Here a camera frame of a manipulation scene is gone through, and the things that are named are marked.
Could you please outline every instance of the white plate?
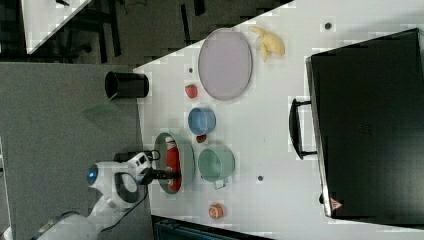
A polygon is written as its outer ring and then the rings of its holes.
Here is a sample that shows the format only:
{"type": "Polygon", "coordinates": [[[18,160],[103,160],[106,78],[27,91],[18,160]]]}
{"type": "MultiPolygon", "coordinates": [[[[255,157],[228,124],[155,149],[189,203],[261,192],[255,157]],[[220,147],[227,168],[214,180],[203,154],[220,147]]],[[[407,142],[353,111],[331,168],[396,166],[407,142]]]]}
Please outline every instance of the white plate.
{"type": "Polygon", "coordinates": [[[240,96],[252,73],[252,55],[241,33],[229,28],[212,32],[199,55],[199,76],[210,96],[227,101],[240,96]]]}

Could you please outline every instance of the green cup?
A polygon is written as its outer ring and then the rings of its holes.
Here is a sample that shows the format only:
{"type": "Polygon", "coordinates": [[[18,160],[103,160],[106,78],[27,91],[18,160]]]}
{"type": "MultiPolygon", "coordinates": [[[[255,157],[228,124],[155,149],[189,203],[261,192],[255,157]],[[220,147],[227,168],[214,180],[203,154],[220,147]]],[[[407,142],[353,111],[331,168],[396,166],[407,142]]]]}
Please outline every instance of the green cup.
{"type": "Polygon", "coordinates": [[[200,174],[206,181],[212,182],[215,189],[227,185],[227,178],[234,172],[233,153],[225,146],[210,147],[203,150],[198,159],[200,174]]]}

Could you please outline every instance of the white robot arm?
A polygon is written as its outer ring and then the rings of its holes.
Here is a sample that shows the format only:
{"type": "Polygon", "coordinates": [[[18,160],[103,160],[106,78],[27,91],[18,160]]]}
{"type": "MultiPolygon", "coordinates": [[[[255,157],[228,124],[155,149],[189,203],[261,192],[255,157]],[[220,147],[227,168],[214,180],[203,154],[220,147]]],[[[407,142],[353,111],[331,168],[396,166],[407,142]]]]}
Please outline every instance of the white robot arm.
{"type": "Polygon", "coordinates": [[[151,155],[140,152],[126,162],[100,162],[90,167],[87,180],[91,188],[103,196],[88,217],[75,212],[62,215],[40,229],[37,240],[95,240],[106,228],[115,226],[139,202],[143,201],[138,185],[149,184],[153,179],[172,178],[165,171],[151,166],[151,155]]]}

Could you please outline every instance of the bowl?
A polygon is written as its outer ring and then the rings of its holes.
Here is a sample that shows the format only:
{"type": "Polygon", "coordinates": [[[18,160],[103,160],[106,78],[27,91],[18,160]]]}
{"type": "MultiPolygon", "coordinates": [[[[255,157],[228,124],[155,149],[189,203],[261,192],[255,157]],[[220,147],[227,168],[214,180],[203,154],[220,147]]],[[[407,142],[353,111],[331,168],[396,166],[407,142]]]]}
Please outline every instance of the bowl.
{"type": "Polygon", "coordinates": [[[204,149],[197,161],[202,178],[212,182],[215,189],[225,187],[227,178],[235,169],[233,153],[222,145],[204,149]]]}
{"type": "Polygon", "coordinates": [[[196,136],[212,132],[216,125],[214,112],[207,107],[196,107],[191,109],[188,115],[188,126],[196,136]]]}
{"type": "Polygon", "coordinates": [[[166,137],[172,137],[175,140],[175,143],[178,148],[179,160],[180,160],[180,168],[181,168],[181,187],[175,192],[168,186],[168,180],[158,180],[160,187],[168,194],[176,194],[184,186],[191,184],[193,182],[194,177],[194,154],[193,148],[191,147],[190,142],[183,136],[171,133],[171,132],[163,132],[159,134],[155,141],[155,150],[160,153],[160,158],[156,161],[156,169],[165,170],[166,169],[166,137]]]}

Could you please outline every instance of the red triangle label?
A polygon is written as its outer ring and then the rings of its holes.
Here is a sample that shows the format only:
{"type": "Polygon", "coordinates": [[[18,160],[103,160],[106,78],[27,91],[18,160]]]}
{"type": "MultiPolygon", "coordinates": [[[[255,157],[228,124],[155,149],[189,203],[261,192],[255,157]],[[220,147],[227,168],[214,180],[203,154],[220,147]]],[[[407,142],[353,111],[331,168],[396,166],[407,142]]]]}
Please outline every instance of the red triangle label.
{"type": "Polygon", "coordinates": [[[330,203],[331,203],[331,208],[333,209],[333,211],[343,207],[343,204],[337,202],[336,200],[332,198],[330,198],[330,203]]]}

